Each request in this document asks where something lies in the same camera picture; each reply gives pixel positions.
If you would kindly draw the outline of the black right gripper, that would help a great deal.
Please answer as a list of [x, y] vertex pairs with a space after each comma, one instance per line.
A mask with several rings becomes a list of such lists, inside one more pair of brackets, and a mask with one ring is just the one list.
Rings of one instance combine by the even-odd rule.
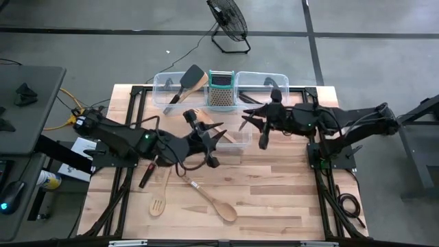
[[281, 131], [284, 135], [298, 134], [296, 122], [293, 120], [292, 108], [286, 108], [282, 104], [282, 94], [280, 90], [272, 89], [270, 94], [272, 101], [269, 104], [261, 105], [258, 108], [243, 110], [245, 114], [258, 115], [265, 118], [252, 118], [252, 124], [261, 133], [259, 147], [266, 150], [269, 143], [269, 133], [271, 130]]

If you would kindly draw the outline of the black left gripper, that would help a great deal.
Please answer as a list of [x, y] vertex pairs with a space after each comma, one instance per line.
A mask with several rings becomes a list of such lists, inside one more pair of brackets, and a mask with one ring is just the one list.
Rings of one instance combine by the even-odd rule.
[[[212, 155], [212, 152], [216, 151], [218, 141], [226, 134], [226, 130], [220, 128], [223, 122], [205, 123], [197, 118], [193, 109], [186, 110], [182, 116], [190, 125], [191, 132], [183, 137], [178, 137], [164, 131], [164, 166], [185, 167], [183, 161], [187, 157], [203, 153], [204, 158], [197, 167], [204, 164], [209, 167], [218, 167], [220, 163]], [[214, 130], [217, 134], [211, 136], [209, 130]]]

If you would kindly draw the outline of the wooden spork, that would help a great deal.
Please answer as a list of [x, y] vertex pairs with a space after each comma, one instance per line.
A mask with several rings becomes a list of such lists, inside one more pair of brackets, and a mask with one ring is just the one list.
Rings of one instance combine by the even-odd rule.
[[[193, 109], [195, 114], [197, 115], [197, 118], [201, 121], [203, 121], [206, 124], [213, 124], [214, 121], [210, 118], [210, 116], [208, 114], [206, 114], [204, 111], [202, 111], [199, 108], [194, 108]], [[232, 136], [230, 136], [228, 133], [225, 133], [223, 135], [223, 137], [225, 139], [227, 139], [230, 143], [236, 143], [236, 139]]]

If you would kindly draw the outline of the long dark kitchen knife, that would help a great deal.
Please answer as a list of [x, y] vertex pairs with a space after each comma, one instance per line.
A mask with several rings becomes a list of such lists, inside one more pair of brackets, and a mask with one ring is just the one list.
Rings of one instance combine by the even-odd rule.
[[261, 102], [251, 98], [250, 96], [246, 95], [243, 92], [239, 92], [238, 98], [242, 103], [245, 103], [245, 104], [261, 104]]

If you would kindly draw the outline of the black spatula with metal neck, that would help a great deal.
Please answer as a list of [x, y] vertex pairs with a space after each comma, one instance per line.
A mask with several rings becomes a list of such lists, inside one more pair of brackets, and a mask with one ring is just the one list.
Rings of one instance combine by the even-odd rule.
[[170, 104], [177, 104], [180, 96], [189, 88], [191, 88], [200, 78], [204, 75], [204, 71], [199, 68], [198, 65], [193, 64], [181, 77], [180, 79], [180, 89], [177, 94], [174, 95]]

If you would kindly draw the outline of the large wooden spoon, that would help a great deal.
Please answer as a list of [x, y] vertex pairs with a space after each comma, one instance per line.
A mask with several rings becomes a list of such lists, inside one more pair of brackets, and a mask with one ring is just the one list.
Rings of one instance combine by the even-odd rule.
[[191, 185], [196, 191], [198, 191], [204, 198], [206, 198], [216, 210], [217, 214], [227, 222], [234, 222], [237, 219], [237, 212], [234, 207], [229, 203], [223, 202], [211, 196], [205, 191], [196, 181], [190, 179], [188, 176], [181, 177], [186, 183]]

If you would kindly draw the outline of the teal metal box grater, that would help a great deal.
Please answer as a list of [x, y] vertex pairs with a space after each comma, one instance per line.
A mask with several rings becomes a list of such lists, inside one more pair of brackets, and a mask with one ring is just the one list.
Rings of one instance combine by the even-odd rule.
[[206, 87], [206, 104], [213, 111], [230, 112], [235, 103], [235, 72], [209, 71], [209, 81]]

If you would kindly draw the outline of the wooden slotted spatula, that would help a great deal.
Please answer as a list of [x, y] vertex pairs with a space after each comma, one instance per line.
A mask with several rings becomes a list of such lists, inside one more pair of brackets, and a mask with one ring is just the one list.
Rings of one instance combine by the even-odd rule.
[[158, 191], [156, 191], [152, 196], [152, 201], [150, 202], [149, 213], [151, 216], [160, 216], [165, 210], [166, 206], [166, 187], [171, 174], [171, 168], [167, 167], [163, 174], [163, 179], [161, 181], [161, 186]]

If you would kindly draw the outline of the black floor fan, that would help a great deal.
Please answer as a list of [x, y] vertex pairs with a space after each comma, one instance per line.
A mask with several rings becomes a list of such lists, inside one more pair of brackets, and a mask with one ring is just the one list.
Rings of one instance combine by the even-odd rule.
[[[250, 43], [247, 40], [248, 26], [246, 20], [234, 0], [206, 0], [206, 3], [217, 23], [217, 27], [211, 34], [211, 41], [223, 54], [248, 54], [251, 50]], [[246, 50], [226, 51], [215, 40], [219, 28], [225, 35], [235, 42], [245, 42]]]

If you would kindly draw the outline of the white paper sheet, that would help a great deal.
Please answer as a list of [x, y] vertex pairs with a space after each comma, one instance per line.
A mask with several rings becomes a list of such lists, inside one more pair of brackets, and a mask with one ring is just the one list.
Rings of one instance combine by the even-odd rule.
[[[86, 157], [88, 160], [92, 161], [93, 158], [84, 153], [85, 150], [94, 150], [96, 148], [96, 142], [93, 141], [89, 141], [87, 139], [83, 139], [82, 137], [78, 137], [75, 141], [75, 143], [73, 144], [71, 151], [78, 153], [81, 156]], [[59, 174], [63, 174], [65, 176], [69, 176], [72, 178], [76, 178], [78, 180], [82, 180], [84, 182], [90, 182], [91, 179], [91, 175], [87, 174], [86, 172], [80, 171], [78, 169], [75, 169], [73, 167], [71, 167], [70, 165], [67, 165], [65, 163], [63, 163], [59, 170], [58, 170]]]

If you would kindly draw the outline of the dark metal stand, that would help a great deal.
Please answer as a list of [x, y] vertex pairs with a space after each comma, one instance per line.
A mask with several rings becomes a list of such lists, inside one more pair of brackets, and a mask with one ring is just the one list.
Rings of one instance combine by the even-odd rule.
[[431, 175], [432, 170], [439, 171], [439, 95], [424, 99], [396, 119], [405, 153], [422, 183], [420, 189], [401, 194], [401, 199], [439, 199], [439, 183]]

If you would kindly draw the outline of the yellow and white can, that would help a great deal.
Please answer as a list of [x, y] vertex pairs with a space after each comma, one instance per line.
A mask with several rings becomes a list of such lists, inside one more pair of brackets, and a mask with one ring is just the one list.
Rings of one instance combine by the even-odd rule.
[[62, 179], [59, 175], [41, 170], [36, 185], [43, 189], [54, 190], [57, 189], [62, 183]]

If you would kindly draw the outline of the grey side table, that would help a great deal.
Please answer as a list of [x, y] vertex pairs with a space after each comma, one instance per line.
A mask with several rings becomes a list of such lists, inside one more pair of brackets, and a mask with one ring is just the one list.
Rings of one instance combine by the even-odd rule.
[[[0, 115], [11, 124], [14, 132], [0, 131], [0, 154], [27, 155], [32, 153], [54, 104], [66, 69], [62, 67], [0, 65]], [[17, 106], [16, 90], [26, 83], [37, 94], [37, 101]]]

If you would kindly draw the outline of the small black object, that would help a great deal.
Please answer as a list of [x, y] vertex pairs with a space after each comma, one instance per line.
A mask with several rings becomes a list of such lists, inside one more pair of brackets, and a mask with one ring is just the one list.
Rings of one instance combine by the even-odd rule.
[[22, 85], [17, 88], [16, 97], [14, 99], [14, 104], [16, 106], [29, 106], [30, 104], [36, 103], [37, 101], [38, 94], [31, 90], [27, 83], [22, 83]]
[[7, 120], [1, 118], [1, 115], [5, 112], [5, 108], [0, 106], [0, 132], [15, 132], [16, 128]]

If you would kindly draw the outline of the black computer mouse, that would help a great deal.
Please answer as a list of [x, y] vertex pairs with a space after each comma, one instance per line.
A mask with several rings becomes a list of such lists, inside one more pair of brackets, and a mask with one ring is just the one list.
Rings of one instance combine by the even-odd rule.
[[0, 213], [13, 214], [19, 207], [26, 183], [17, 180], [8, 184], [0, 194]]

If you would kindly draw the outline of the grey desk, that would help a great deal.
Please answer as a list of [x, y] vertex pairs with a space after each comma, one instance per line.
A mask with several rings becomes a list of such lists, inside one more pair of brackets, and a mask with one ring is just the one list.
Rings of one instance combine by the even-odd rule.
[[2, 156], [0, 159], [13, 161], [4, 186], [0, 188], [0, 194], [10, 183], [16, 181], [25, 183], [16, 211], [10, 215], [4, 215], [0, 209], [0, 242], [10, 242], [15, 239], [22, 223], [27, 218], [29, 203], [46, 156], [34, 153], [29, 156]]

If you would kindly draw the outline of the silver bracket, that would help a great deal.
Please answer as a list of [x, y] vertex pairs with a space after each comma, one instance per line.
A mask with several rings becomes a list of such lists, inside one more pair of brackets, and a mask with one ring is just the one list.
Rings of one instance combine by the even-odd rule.
[[110, 241], [108, 247], [148, 247], [148, 241], [144, 239]]
[[337, 242], [308, 241], [301, 242], [300, 247], [340, 247]]

